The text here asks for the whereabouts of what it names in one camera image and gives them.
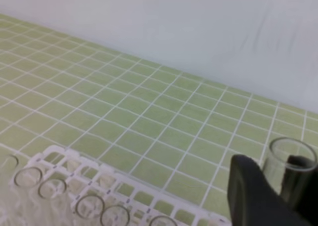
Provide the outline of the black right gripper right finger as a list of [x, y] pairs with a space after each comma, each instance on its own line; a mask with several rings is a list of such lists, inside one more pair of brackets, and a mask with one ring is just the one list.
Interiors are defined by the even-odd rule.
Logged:
[[280, 196], [294, 212], [316, 226], [318, 224], [318, 164], [304, 156], [289, 156]]

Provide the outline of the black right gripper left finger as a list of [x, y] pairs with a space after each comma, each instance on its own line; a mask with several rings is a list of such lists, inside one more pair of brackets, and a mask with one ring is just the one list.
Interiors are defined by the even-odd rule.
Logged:
[[271, 188], [257, 163], [246, 155], [231, 158], [227, 199], [234, 226], [309, 226]]

